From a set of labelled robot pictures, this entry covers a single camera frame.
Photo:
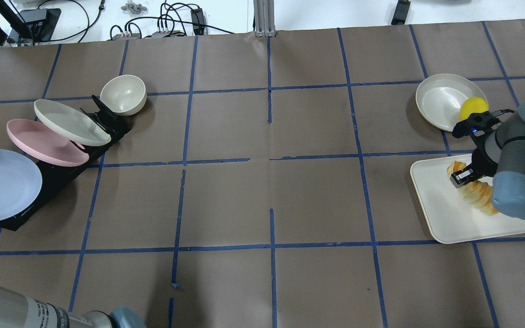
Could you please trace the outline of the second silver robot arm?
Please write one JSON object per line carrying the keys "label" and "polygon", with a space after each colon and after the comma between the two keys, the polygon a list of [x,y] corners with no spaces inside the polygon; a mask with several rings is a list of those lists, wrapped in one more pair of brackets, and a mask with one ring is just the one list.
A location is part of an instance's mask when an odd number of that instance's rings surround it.
{"label": "second silver robot arm", "polygon": [[[0,149],[0,205],[10,205],[11,210],[26,207],[28,200],[34,200],[42,191],[43,172],[34,162],[13,151]],[[173,264],[171,284],[176,284],[177,266],[181,252],[201,251],[248,251],[269,249],[271,251],[272,276],[272,314],[273,327],[278,326],[277,302],[277,249],[324,248],[324,247],[369,247],[377,258],[379,243],[372,241],[346,241],[343,243],[277,243],[276,216],[269,210],[269,243],[230,246],[191,246],[181,247],[175,241],[173,247],[86,249],[52,251],[2,251],[0,256],[43,256],[78,255],[79,262],[84,255],[172,253]],[[140,318],[125,307],[119,307],[108,315],[101,311],[91,311],[85,315],[75,315],[56,305],[41,302],[33,297],[0,287],[0,328],[143,328]]]}

